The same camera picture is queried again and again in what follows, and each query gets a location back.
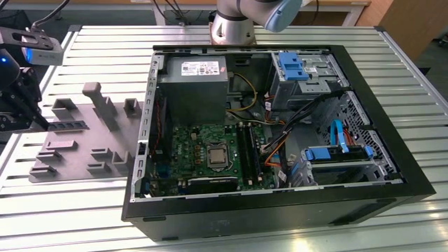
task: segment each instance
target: black cable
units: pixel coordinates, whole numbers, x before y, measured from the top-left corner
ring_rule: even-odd
[[[166,0],[166,2],[171,6],[171,8],[174,9],[174,11],[176,12],[178,16],[184,20],[186,25],[188,25],[188,20],[187,20],[186,16],[183,15],[182,10],[180,9],[178,10],[175,8],[175,6],[168,2],[168,0]]]
[[[203,15],[203,13],[204,13],[204,11],[202,10],[202,12],[199,13],[199,15],[198,15],[198,18],[195,19],[195,21],[194,22],[191,22],[191,24],[194,24],[199,19],[200,19],[200,17],[202,17],[202,15]]]
[[[48,20],[52,19],[54,16],[56,16],[56,14],[62,11],[62,9],[66,7],[66,5],[70,3],[71,0],[64,0],[63,3],[60,4],[60,6],[58,6],[58,8],[47,15],[47,17],[44,17],[43,19],[38,20],[36,22],[34,22],[32,24],[32,28],[38,28],[40,25],[43,25],[44,23],[48,22]]]
[[[0,11],[3,10],[3,7],[6,7],[7,3],[10,2],[10,0],[3,0],[0,2]]]
[[[176,7],[178,7],[178,10],[179,10],[180,14],[183,15],[186,21],[188,22],[187,17],[184,16],[186,13],[183,12],[183,10],[182,10],[180,7],[179,7],[178,0],[174,0],[174,2],[175,2],[175,5],[176,5]]]
[[[160,15],[163,16],[163,18],[166,19],[166,21],[167,21],[170,24],[172,24],[172,23],[170,22],[167,16],[164,15],[164,13],[163,13],[160,7],[159,7],[158,1],[154,0],[154,3],[155,3],[155,5],[156,5],[158,11],[159,11]]]
[[[314,17],[314,20],[307,23],[306,25],[314,25],[315,21],[316,21],[316,18],[318,18],[318,14],[319,14],[319,0],[316,0],[316,12],[315,12],[315,17]]]

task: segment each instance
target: power cable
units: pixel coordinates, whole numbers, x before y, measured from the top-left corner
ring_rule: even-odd
[[[58,8],[47,15],[47,17],[44,17],[43,19],[38,20],[36,22],[34,22],[32,24],[32,28],[38,28],[40,25],[43,25],[44,23],[48,22],[48,20],[52,19],[54,16],[56,16],[56,14],[62,11],[62,9],[66,7],[66,5],[71,2],[71,0],[64,0],[63,3],[60,4],[60,6],[58,6]]]
[[[0,2],[0,11],[3,10],[3,7],[6,7],[7,3],[10,2],[10,0],[3,0]]]

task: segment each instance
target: table leg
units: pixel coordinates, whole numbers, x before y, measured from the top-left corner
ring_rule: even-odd
[[[166,12],[166,5],[164,4],[159,4],[160,7],[160,11],[164,13]],[[156,18],[156,25],[167,25],[167,20],[163,17],[162,13],[158,10],[158,7],[155,5],[152,5],[152,11],[154,11],[154,16]]]
[[[355,26],[358,19],[363,13],[364,6],[354,6],[351,12],[347,14],[343,26]]]

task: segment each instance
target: yellow wire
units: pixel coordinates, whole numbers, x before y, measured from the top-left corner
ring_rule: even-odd
[[[240,75],[239,73],[234,73],[234,74],[240,76],[242,79],[246,81],[246,83],[248,83],[248,85],[251,86],[252,91],[254,91],[254,101],[252,101],[250,106],[247,106],[244,108],[239,108],[239,109],[228,109],[227,111],[244,111],[244,110],[250,109],[255,105],[255,103],[258,102],[258,91],[255,90],[255,87],[254,87],[252,83],[250,82],[250,80],[246,79],[246,77],[243,75]]]

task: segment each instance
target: aluminum table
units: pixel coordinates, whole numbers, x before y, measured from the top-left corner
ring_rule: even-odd
[[[152,45],[208,44],[208,28],[84,26],[64,39],[64,65],[50,67],[43,114],[58,98],[91,100],[99,81],[114,101],[144,99]],[[259,44],[344,45],[438,194],[359,225],[155,243],[120,220],[126,178],[32,184],[46,133],[15,134],[0,157],[0,250],[15,251],[447,251],[448,105],[386,32],[371,27],[256,28]]]

